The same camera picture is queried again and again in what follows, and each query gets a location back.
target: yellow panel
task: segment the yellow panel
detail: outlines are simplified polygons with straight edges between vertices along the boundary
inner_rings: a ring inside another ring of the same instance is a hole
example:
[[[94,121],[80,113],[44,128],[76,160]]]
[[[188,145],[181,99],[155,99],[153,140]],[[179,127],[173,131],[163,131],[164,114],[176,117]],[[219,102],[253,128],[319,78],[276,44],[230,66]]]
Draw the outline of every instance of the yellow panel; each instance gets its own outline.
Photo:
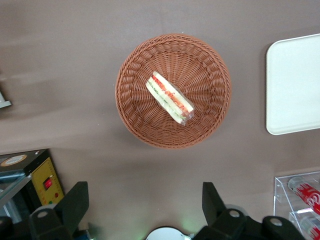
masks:
[[[33,171],[32,183],[42,205],[57,204],[64,197],[50,157]]]

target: round label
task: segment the round label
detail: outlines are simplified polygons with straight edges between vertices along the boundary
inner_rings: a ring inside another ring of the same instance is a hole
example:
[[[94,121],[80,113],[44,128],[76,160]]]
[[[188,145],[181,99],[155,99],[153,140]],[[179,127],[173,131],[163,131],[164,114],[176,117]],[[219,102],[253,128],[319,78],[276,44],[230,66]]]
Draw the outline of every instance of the round label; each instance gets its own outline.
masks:
[[[27,155],[19,155],[19,156],[13,156],[5,160],[0,164],[1,167],[7,167],[11,166],[17,163],[20,163],[21,161],[25,160],[27,158]]]

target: black bracket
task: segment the black bracket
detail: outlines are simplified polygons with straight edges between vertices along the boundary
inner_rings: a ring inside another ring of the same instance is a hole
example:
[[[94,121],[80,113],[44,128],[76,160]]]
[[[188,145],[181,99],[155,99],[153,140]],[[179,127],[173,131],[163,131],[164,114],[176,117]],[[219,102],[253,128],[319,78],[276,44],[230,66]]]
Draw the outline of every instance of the black bracket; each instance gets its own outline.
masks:
[[[259,223],[237,209],[227,209],[211,182],[203,183],[202,210],[208,226],[193,240],[305,240],[283,217],[266,216]]]

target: black machine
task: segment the black machine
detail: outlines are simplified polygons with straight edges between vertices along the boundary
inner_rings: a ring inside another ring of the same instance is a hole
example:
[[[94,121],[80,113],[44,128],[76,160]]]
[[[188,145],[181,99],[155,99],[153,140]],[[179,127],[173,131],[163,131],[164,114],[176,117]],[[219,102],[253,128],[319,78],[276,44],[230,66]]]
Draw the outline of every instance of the black machine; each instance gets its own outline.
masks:
[[[0,217],[3,240],[72,240],[72,233],[89,207],[88,184],[78,182],[54,209],[42,209],[29,220],[12,224]],[[204,182],[202,209],[208,226],[193,240],[305,240],[287,219],[266,216],[262,223],[237,209],[226,208],[211,182]]]
[[[29,219],[15,224],[10,217],[1,216],[0,239],[72,240],[88,208],[88,183],[80,181],[53,209],[36,210]]]

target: red can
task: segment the red can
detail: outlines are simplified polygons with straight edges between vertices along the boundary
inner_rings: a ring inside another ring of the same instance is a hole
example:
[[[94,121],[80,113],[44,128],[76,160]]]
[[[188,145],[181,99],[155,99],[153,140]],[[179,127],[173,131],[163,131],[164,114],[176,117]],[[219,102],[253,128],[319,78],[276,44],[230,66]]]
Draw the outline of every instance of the red can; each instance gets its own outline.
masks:
[[[310,208],[320,215],[320,191],[311,186],[303,177],[295,176],[288,182],[288,187]]]

